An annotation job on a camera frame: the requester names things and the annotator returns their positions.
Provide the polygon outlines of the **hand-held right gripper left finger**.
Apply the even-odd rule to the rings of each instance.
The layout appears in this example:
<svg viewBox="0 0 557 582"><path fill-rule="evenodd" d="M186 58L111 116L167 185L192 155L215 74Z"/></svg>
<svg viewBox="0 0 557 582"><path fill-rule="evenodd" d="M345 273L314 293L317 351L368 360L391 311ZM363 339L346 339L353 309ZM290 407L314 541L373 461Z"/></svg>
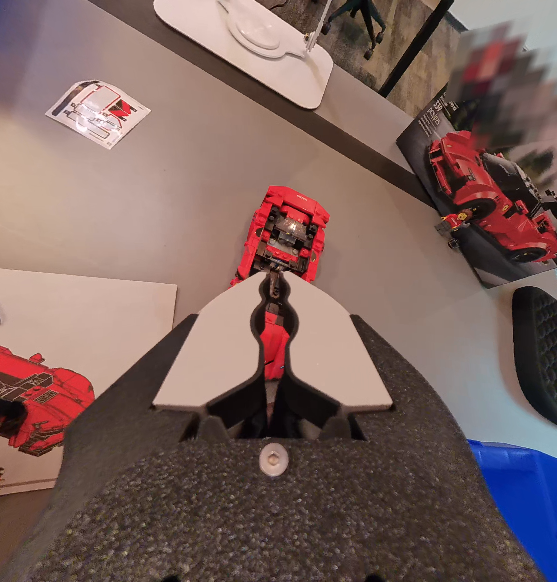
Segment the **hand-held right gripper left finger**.
<svg viewBox="0 0 557 582"><path fill-rule="evenodd" d="M265 360L257 316L265 309L258 273L231 287L200 310L164 382L157 409L204 412L208 405L249 384L265 389Z"/></svg>

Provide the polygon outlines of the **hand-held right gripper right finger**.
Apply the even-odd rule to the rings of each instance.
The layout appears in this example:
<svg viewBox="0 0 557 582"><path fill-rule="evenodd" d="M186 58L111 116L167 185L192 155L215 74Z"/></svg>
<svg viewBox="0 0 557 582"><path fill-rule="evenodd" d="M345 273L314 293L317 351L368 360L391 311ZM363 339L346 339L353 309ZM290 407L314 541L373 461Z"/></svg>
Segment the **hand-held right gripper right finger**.
<svg viewBox="0 0 557 582"><path fill-rule="evenodd" d="M388 393L351 315L293 273L283 277L294 327L285 348L282 389L297 415L388 410Z"/></svg>

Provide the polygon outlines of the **lego instruction booklet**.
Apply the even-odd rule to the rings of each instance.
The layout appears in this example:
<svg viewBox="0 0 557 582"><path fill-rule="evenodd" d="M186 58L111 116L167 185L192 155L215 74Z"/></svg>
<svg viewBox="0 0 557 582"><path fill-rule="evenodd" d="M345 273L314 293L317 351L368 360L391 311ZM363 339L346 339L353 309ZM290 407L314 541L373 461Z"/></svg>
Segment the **lego instruction booklet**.
<svg viewBox="0 0 557 582"><path fill-rule="evenodd" d="M67 427L172 330L176 293L0 268L0 497L55 484Z"/></svg>

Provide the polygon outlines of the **red lego car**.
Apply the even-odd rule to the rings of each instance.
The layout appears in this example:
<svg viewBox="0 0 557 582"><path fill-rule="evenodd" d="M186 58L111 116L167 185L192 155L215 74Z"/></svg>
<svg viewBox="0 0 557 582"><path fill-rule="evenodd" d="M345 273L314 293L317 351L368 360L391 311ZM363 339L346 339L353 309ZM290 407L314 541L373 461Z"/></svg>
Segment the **red lego car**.
<svg viewBox="0 0 557 582"><path fill-rule="evenodd" d="M281 379L289 339L283 326L285 310L279 299L278 274L290 271L309 283L315 280L329 219L329 213L317 201L286 186L270 186L253 215L230 287L259 272L272 274L261 334L266 381Z"/></svg>

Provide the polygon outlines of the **lego minifigure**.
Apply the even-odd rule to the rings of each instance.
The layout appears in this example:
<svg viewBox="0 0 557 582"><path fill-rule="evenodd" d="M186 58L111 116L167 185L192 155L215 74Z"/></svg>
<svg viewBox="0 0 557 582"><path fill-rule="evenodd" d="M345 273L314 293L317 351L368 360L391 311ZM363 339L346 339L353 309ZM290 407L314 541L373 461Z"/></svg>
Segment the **lego minifigure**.
<svg viewBox="0 0 557 582"><path fill-rule="evenodd" d="M446 240L447 245L452 250L458 250L460 243L455 233L461 228L467 228L471 221L472 211L464 209L461 212L445 215L441 221L435 225L435 231Z"/></svg>

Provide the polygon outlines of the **lego set box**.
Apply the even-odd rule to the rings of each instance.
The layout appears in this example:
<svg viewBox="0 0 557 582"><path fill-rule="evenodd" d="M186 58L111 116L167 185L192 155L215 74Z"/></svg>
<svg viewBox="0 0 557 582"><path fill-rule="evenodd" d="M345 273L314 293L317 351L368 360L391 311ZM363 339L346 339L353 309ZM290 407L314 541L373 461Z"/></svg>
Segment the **lego set box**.
<svg viewBox="0 0 557 582"><path fill-rule="evenodd" d="M557 130L552 139L482 149L476 101L443 87L397 138L440 216L472 211L458 251L487 288L557 269Z"/></svg>

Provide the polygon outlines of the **lego sticker sheet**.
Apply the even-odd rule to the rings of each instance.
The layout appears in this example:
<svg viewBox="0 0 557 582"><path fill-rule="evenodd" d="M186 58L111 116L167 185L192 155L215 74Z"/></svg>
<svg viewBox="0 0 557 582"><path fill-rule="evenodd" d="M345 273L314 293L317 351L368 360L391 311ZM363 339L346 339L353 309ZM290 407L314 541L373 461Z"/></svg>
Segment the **lego sticker sheet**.
<svg viewBox="0 0 557 582"><path fill-rule="evenodd" d="M110 150L150 112L111 84L85 80L74 84L45 115Z"/></svg>

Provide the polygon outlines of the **black mesh pad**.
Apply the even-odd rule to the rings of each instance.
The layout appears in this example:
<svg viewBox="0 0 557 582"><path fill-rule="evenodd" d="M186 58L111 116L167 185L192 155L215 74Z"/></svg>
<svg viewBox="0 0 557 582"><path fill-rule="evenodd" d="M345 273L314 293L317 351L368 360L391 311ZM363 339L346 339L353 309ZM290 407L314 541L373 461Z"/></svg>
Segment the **black mesh pad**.
<svg viewBox="0 0 557 582"><path fill-rule="evenodd" d="M557 426L557 300L534 286L512 297L515 368L529 404Z"/></svg>

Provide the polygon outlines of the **blue plastic storage bin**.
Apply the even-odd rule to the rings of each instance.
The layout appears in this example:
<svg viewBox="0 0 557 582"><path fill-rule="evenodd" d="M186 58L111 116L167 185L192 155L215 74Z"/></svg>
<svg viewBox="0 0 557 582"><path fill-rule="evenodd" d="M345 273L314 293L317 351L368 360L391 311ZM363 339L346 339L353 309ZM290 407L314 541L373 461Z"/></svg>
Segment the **blue plastic storage bin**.
<svg viewBox="0 0 557 582"><path fill-rule="evenodd" d="M495 504L549 581L557 581L557 458L469 440Z"/></svg>

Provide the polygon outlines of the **white stand base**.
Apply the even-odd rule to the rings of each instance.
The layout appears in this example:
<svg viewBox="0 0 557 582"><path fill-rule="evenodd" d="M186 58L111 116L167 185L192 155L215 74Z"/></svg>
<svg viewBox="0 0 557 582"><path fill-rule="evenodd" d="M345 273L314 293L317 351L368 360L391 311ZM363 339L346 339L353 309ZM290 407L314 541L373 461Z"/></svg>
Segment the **white stand base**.
<svg viewBox="0 0 557 582"><path fill-rule="evenodd" d="M158 18L304 109L323 98L333 60L314 31L301 33L257 1L154 1Z"/></svg>

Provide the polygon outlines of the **office chair base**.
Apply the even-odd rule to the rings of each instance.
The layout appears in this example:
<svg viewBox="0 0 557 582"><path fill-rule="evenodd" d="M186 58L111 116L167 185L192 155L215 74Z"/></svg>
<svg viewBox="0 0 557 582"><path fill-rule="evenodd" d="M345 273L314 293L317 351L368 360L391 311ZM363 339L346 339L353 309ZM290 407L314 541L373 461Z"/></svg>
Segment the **office chair base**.
<svg viewBox="0 0 557 582"><path fill-rule="evenodd" d="M332 21L347 12L351 18L355 18L357 12L362 14L371 41L371 46L363 57L366 60L370 60L376 46L383 41L386 30L386 24L373 1L346 1L325 20L320 31L326 35L330 31Z"/></svg>

